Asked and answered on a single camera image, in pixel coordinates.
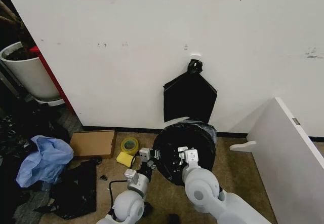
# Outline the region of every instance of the plant pot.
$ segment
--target plant pot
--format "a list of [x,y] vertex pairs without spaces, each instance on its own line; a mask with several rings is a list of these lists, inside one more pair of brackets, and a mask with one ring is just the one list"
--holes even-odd
[[17,42],[4,48],[0,52],[0,60],[35,99],[42,102],[59,100],[60,93],[38,57],[18,61],[5,58],[21,47],[21,42]]

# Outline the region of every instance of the blue plastic bag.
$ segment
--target blue plastic bag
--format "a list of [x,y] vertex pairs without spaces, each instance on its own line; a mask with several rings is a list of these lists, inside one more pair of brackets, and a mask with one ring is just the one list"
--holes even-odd
[[72,148],[61,139],[37,135],[31,139],[38,148],[21,164],[16,181],[27,188],[38,180],[55,183],[64,166],[73,158]]

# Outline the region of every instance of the floor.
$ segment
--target floor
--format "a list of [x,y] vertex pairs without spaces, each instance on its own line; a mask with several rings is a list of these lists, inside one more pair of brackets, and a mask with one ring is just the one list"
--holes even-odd
[[[101,165],[97,166],[97,211],[73,220],[62,220],[55,214],[45,214],[41,218],[40,224],[96,223],[103,218],[110,208],[110,197],[107,190],[109,181],[124,179],[123,173],[127,167],[117,163],[115,157],[120,152],[121,141],[128,136],[136,137],[140,142],[140,147],[151,147],[156,134],[117,133],[114,158],[105,159]],[[246,142],[245,139],[218,138],[213,173],[225,190],[240,195],[271,223],[275,224],[277,222],[252,155],[229,151],[230,145],[244,142]],[[108,181],[99,180],[102,174],[108,177]],[[126,189],[126,183],[115,183],[113,185],[114,197]],[[157,170],[153,172],[146,201],[154,207],[154,211],[138,223],[166,224],[171,213],[178,214],[181,223],[216,223],[209,214],[195,211],[185,195],[184,188],[169,183]]]

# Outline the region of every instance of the plant soil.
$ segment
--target plant soil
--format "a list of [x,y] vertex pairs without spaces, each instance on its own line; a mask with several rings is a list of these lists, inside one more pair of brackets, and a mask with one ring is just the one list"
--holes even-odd
[[26,60],[26,59],[30,59],[27,57],[24,48],[19,48],[16,51],[12,52],[11,54],[9,54],[8,56],[5,57],[5,59],[7,60],[13,60],[13,61],[19,61],[19,60]]

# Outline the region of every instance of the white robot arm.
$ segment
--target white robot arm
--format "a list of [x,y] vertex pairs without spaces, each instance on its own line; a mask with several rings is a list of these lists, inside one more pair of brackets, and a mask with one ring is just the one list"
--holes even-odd
[[214,174],[198,166],[197,150],[180,147],[178,151],[188,164],[182,172],[186,195],[197,211],[210,213],[218,224],[271,224],[240,196],[220,192]]
[[[142,148],[142,166],[139,172],[127,169],[125,177],[128,189],[117,196],[113,209],[97,224],[134,224],[144,211],[144,198],[154,162],[150,161],[150,149]],[[222,190],[214,174],[198,165],[198,152],[187,147],[178,148],[181,163],[187,163],[182,171],[185,191],[197,211],[210,213],[218,224],[271,224],[241,197]]]

